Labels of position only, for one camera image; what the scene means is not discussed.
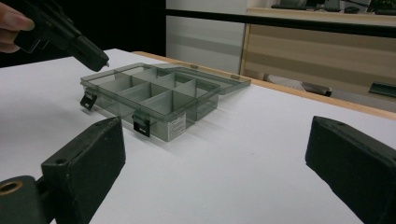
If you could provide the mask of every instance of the hand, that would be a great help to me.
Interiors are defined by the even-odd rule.
[[[30,31],[34,28],[35,23],[32,20],[14,8],[0,3],[0,52],[12,53],[20,49],[14,44],[18,33],[21,30]]]

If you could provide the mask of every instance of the plastic latch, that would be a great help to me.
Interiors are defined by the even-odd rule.
[[[141,118],[136,114],[132,115],[132,119],[134,119],[134,130],[149,137],[149,119]]]
[[[86,91],[84,92],[84,96],[82,97],[79,104],[91,110],[97,98],[98,98],[97,95],[90,94],[89,92]]]

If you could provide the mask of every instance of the screw hole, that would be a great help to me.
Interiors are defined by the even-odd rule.
[[[58,165],[62,165],[62,164],[64,164],[65,162],[67,162],[67,159],[58,159],[58,160],[56,160],[55,162],[56,162],[56,164],[58,164]]]
[[[13,181],[0,186],[0,195],[6,195],[12,193],[22,187],[23,183],[21,181]]]

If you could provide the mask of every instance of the white table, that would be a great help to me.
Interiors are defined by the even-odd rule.
[[[113,69],[161,63],[112,49]],[[0,180],[40,164],[96,121],[79,105],[74,58],[0,69]],[[396,121],[250,87],[165,143],[124,128],[127,162],[92,223],[361,223],[305,165],[313,116],[343,121],[396,148]]]

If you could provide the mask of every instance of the clear plastic organizer box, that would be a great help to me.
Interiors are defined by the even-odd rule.
[[[175,64],[136,63],[83,77],[81,85],[82,106],[102,107],[132,123],[135,131],[168,142],[216,109],[219,94],[244,88],[250,79]]]

